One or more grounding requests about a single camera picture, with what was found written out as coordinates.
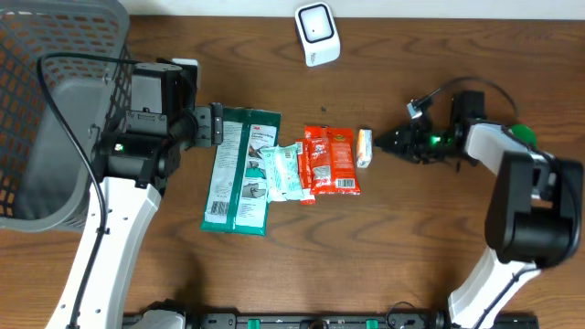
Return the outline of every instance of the white device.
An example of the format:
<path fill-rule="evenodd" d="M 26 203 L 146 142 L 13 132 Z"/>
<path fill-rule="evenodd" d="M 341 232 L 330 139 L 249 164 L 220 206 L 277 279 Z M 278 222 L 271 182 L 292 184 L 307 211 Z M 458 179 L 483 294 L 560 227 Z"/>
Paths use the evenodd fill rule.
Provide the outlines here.
<path fill-rule="evenodd" d="M 296 10 L 294 20 L 308 67 L 339 58 L 341 42 L 329 5 L 322 2 L 304 5 Z"/>

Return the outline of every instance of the white wall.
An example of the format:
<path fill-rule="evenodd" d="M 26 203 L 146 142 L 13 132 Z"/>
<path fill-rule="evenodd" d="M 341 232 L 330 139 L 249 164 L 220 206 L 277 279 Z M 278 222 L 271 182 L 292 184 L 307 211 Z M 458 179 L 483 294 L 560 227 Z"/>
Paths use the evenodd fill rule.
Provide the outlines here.
<path fill-rule="evenodd" d="M 120 0 L 130 14 L 292 16 L 315 1 Z M 585 0 L 327 0 L 337 17 L 585 19 Z"/>

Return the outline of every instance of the green connector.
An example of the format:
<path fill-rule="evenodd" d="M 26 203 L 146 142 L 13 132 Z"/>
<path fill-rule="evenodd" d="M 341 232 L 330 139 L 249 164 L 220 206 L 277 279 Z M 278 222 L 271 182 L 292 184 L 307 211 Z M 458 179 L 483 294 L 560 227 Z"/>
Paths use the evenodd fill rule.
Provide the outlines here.
<path fill-rule="evenodd" d="M 366 329 L 378 329 L 378 321 L 377 320 L 367 320 L 366 321 Z"/>
<path fill-rule="evenodd" d="M 248 329 L 260 329 L 260 320 L 248 320 Z"/>

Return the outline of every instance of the wooden table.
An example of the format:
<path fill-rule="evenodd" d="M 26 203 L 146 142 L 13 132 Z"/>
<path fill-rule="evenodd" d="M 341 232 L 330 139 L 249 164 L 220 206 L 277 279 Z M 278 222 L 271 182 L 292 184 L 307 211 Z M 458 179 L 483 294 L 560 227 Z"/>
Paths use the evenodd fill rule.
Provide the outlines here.
<path fill-rule="evenodd" d="M 585 161 L 585 23 L 338 19 L 342 55 L 305 67 L 290 18 L 133 17 L 129 44 L 144 60 L 197 58 L 199 103 L 280 111 L 280 141 L 307 123 L 379 135 L 406 122 L 408 100 L 444 81 L 497 81 L 521 107 L 540 145 Z M 467 84 L 483 89 L 484 86 Z M 513 122 L 486 93 L 491 119 Z M 449 95 L 431 108 L 446 126 Z M 444 307 L 485 248 L 495 177 L 468 164 L 413 165 L 376 151 L 358 172 L 361 196 L 316 206 L 272 204 L 265 238 L 199 230 L 214 150 L 191 150 L 146 233 L 125 310 L 175 298 L 198 310 L 243 313 L 385 312 L 397 301 Z M 0 232 L 0 326 L 44 327 L 80 235 Z M 506 306 L 542 328 L 585 326 L 585 249 L 530 282 Z"/>

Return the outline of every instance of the green package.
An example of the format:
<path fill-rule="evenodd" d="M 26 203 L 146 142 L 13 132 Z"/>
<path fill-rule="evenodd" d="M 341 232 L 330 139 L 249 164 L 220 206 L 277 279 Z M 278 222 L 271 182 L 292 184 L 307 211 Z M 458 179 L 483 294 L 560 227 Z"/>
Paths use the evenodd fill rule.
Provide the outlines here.
<path fill-rule="evenodd" d="M 223 121 L 201 229 L 264 236 L 268 184 L 261 149 L 276 146 L 281 115 L 224 108 Z"/>

